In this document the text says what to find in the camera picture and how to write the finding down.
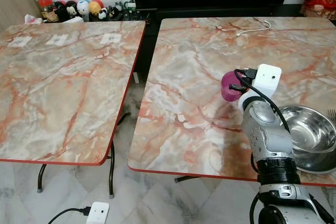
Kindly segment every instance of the stainless steel bowl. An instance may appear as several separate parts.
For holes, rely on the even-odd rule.
[[[336,129],[321,113],[301,105],[281,108],[293,138],[293,144],[307,149],[329,150],[335,145]],[[336,172],[336,148],[332,152],[313,153],[296,150],[294,159],[299,170],[307,173]]]
[[[281,108],[293,138],[293,149],[328,153],[336,149],[336,129],[321,113],[302,105]]]

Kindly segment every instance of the marble tabletop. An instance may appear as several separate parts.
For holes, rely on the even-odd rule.
[[[145,22],[11,26],[0,35],[0,161],[101,165]]]
[[[248,29],[265,28],[236,36]],[[143,172],[256,180],[237,102],[221,96],[236,68],[278,66],[273,100],[322,113],[336,104],[336,27],[322,18],[180,18],[162,21],[128,165]],[[336,185],[336,173],[300,172],[303,183]]]

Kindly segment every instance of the white cable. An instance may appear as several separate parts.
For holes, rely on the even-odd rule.
[[[255,30],[246,30],[246,31],[241,31],[239,33],[236,34],[236,37],[239,37],[240,35],[242,35],[243,33],[247,33],[249,31],[263,31],[263,30],[268,30],[272,27],[271,23],[268,22],[267,20],[264,20],[264,23],[266,23],[268,25],[268,27],[263,28],[263,29],[255,29]]]

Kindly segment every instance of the white marble floor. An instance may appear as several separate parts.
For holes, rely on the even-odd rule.
[[[114,199],[109,199],[109,160],[99,167],[48,165],[41,194],[36,192],[40,165],[0,163],[0,223],[46,224],[66,208],[83,208],[94,201],[110,204],[107,221],[110,224],[248,223],[257,183],[197,178],[176,184],[171,175],[128,169],[128,150],[143,88],[143,80],[140,85],[131,85],[124,107],[131,116],[119,126],[114,138],[117,156]],[[321,188],[309,187],[309,190],[331,212]],[[324,191],[335,205],[336,189]],[[54,223],[84,224],[86,218],[70,212]]]

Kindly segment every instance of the metal fork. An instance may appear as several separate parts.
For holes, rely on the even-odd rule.
[[[328,110],[328,118],[336,122],[336,110]]]

